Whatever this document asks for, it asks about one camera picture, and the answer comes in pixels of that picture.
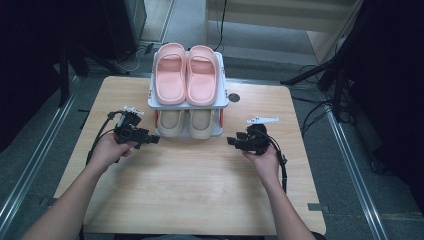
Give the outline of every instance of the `wooden table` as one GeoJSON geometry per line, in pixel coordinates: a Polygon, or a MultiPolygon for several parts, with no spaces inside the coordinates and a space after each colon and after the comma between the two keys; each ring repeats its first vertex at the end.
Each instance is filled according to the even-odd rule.
{"type": "MultiPolygon", "coordinates": [[[[147,104],[149,79],[108,77],[98,93],[55,197],[85,166],[87,153],[106,116],[125,105],[144,111],[138,127],[155,131],[147,104]]],[[[223,133],[207,140],[161,138],[121,159],[100,179],[85,220],[86,232],[208,235],[275,235],[264,188],[251,163],[227,137],[245,132],[247,119],[279,117],[267,124],[289,160],[288,196],[306,225],[325,233],[319,203],[290,92],[282,86],[227,83],[240,101],[224,110],[223,133]]],[[[112,129],[119,116],[105,130],[112,129]]]]}

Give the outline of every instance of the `gray carpet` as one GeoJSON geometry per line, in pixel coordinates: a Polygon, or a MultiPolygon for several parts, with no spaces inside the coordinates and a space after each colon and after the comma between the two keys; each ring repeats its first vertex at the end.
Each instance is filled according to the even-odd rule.
{"type": "MultiPolygon", "coordinates": [[[[153,53],[140,53],[140,68],[130,76],[146,76],[151,71],[153,53]]],[[[34,183],[26,195],[5,239],[19,239],[29,226],[47,209],[40,206],[43,198],[52,197],[75,143],[81,133],[86,113],[107,75],[103,67],[89,61],[90,74],[81,78],[75,101],[63,123],[53,145],[45,157],[34,183]]],[[[278,80],[287,80],[299,74],[302,66],[265,61],[254,61],[224,57],[227,78],[259,79],[261,84],[279,85],[278,80]]],[[[315,84],[308,81],[291,88],[292,96],[321,101],[322,96],[315,84]]],[[[0,201],[4,202],[20,173],[26,166],[50,120],[57,111],[59,94],[53,95],[25,126],[12,145],[0,154],[0,201]]],[[[294,100],[299,126],[316,104],[294,100]]],[[[320,108],[311,116],[320,115],[320,108]]],[[[352,124],[342,124],[357,164],[386,228],[390,239],[424,239],[424,220],[412,199],[408,187],[396,176],[382,176],[370,167],[370,156],[363,147],[352,124]]],[[[346,163],[338,143],[325,116],[312,125],[304,136],[305,148],[311,165],[318,196],[323,206],[327,226],[327,239],[373,239],[367,219],[350,179],[346,163]]],[[[111,234],[86,234],[86,239],[113,239],[111,234]]]]}

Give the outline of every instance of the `floor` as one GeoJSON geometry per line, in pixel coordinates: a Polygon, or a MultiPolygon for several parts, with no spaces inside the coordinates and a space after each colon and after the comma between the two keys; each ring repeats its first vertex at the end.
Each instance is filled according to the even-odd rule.
{"type": "MultiPolygon", "coordinates": [[[[156,19],[159,20],[148,18],[142,46],[151,42],[154,42],[156,46],[165,42],[178,42],[186,48],[198,44],[207,44],[211,48],[217,47],[220,23],[209,22],[207,42],[203,32],[198,30],[203,29],[204,26],[204,15],[202,15],[204,4],[203,1],[198,0],[146,0],[148,15],[150,11],[153,11],[158,17],[156,19]],[[160,3],[162,7],[156,8],[157,5],[152,4],[154,2],[160,3]]],[[[120,62],[119,65],[127,69],[139,66],[134,74],[148,76],[150,69],[143,66],[143,51],[144,47],[137,55],[120,62]]],[[[217,51],[228,59],[252,60],[255,63],[260,60],[266,61],[266,64],[273,62],[276,66],[317,64],[307,34],[304,31],[292,29],[226,22],[223,41],[217,51]]],[[[234,71],[234,75],[230,74],[227,77],[237,81],[240,79],[235,78],[245,76],[242,74],[247,73],[243,79],[263,80],[260,84],[273,85],[278,85],[279,80],[285,80],[281,78],[287,77],[284,74],[268,74],[265,70],[262,72],[263,69],[249,70],[242,68],[237,71],[237,74],[234,71]]],[[[45,204],[46,198],[43,196],[52,195],[54,191],[52,188],[58,183],[60,172],[66,167],[67,159],[60,159],[58,156],[69,155],[72,147],[66,146],[66,143],[75,142],[79,136],[79,131],[70,133],[66,129],[80,128],[86,117],[86,113],[80,110],[90,109],[90,102],[95,98],[92,93],[84,91],[96,89],[101,85],[102,75],[92,72],[93,77],[90,77],[89,81],[76,79],[71,85],[74,89],[79,89],[75,95],[77,104],[69,110],[72,114],[69,114],[61,123],[62,127],[53,133],[53,136],[60,141],[55,141],[48,146],[45,160],[39,166],[40,172],[33,179],[33,186],[28,189],[26,198],[22,200],[15,220],[7,226],[9,230],[5,235],[6,239],[15,239],[19,236],[19,232],[24,231],[30,224],[27,219],[36,219],[37,215],[45,211],[45,207],[39,207],[45,204]],[[45,171],[51,166],[57,167],[45,171]]],[[[310,83],[302,83],[290,89],[292,96],[301,98],[323,100],[331,97],[331,91],[321,93],[310,83]]],[[[5,166],[0,171],[4,183],[0,191],[2,201],[12,192],[19,173],[25,171],[29,162],[26,160],[32,158],[34,151],[39,151],[36,146],[42,141],[44,129],[49,129],[49,123],[51,119],[54,119],[55,114],[62,114],[60,111],[51,110],[55,109],[55,97],[58,96],[53,96],[53,102],[47,102],[40,110],[43,114],[35,116],[32,123],[25,127],[15,144],[1,153],[2,166],[5,166]],[[6,162],[6,158],[13,158],[16,161],[6,162]]],[[[293,102],[299,124],[301,124],[314,105],[297,100],[293,102]]],[[[326,237],[328,239],[424,239],[424,219],[418,212],[408,187],[396,176],[383,176],[372,171],[370,155],[365,150],[353,124],[335,123],[331,115],[323,116],[305,134],[304,143],[318,196],[323,206],[327,225],[326,237]]],[[[113,236],[91,234],[87,239],[113,239],[113,236]]]]}

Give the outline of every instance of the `pink sandal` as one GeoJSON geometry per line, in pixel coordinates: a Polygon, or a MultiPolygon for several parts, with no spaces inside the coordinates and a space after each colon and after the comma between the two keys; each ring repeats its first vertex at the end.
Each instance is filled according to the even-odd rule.
{"type": "Polygon", "coordinates": [[[194,106],[210,106],[216,100],[218,59],[207,46],[194,46],[187,60],[186,100],[194,106]]]}
{"type": "Polygon", "coordinates": [[[185,100],[186,53],[178,43],[159,48],[155,56],[155,86],[157,101],[176,105],[185,100]]]}

